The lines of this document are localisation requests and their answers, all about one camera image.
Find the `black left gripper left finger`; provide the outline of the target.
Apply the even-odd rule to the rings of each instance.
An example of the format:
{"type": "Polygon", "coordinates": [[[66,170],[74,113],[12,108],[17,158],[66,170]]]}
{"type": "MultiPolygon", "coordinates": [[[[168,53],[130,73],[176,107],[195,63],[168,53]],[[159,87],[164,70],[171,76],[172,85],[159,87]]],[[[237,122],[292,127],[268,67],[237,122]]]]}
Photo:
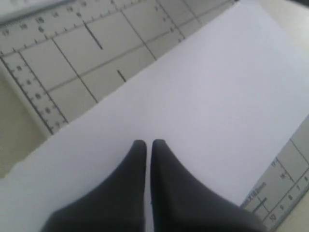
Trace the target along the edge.
{"type": "Polygon", "coordinates": [[[55,211],[43,232],[143,232],[147,146],[135,140],[123,161],[91,192],[55,211]]]}

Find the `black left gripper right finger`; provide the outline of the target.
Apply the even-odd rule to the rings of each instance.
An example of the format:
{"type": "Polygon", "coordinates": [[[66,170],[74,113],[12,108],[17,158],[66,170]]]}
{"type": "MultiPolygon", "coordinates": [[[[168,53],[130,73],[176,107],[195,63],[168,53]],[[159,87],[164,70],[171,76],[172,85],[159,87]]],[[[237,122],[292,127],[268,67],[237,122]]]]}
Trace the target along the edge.
{"type": "Polygon", "coordinates": [[[198,181],[166,141],[152,145],[150,188],[156,232],[265,232],[261,220],[198,181]]]}

